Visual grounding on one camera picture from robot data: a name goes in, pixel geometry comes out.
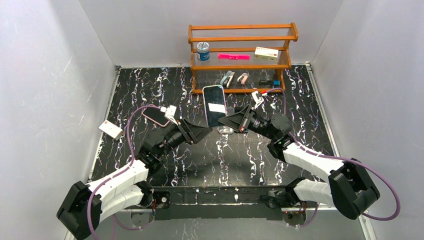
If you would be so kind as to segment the dark phone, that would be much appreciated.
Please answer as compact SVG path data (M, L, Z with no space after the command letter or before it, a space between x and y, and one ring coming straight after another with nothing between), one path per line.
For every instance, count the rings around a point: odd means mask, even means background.
M247 134L249 132L248 129L243 129L242 131L240 130L234 130L233 131L235 134Z

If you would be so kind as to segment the clear phone case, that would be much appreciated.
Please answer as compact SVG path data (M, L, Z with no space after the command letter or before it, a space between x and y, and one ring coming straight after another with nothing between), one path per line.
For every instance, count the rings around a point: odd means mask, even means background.
M230 135L234 132L234 130L228 126L219 126L217 130L221 135L225 135L225 134Z

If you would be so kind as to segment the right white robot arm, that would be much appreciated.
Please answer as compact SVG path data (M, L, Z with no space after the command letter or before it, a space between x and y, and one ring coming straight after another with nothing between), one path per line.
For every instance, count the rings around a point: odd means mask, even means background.
M359 161L338 160L332 156L326 158L297 143L290 135L292 125L283 113L265 119L252 107L246 106L218 121L235 131L248 129L268 138L270 142L267 148L274 158L319 177L319 181L297 179L287 185L281 194L281 198L287 202L323 203L336 207L343 216L355 220L381 196Z

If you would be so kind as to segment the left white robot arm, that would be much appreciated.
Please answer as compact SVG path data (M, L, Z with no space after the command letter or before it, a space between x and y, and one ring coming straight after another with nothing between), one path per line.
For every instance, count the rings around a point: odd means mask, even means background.
M163 166L162 157L183 143L199 143L212 130L186 119L152 130L133 162L101 179L74 183L57 211L57 219L74 240L84 240L111 215L131 206L150 206L154 189L148 178Z

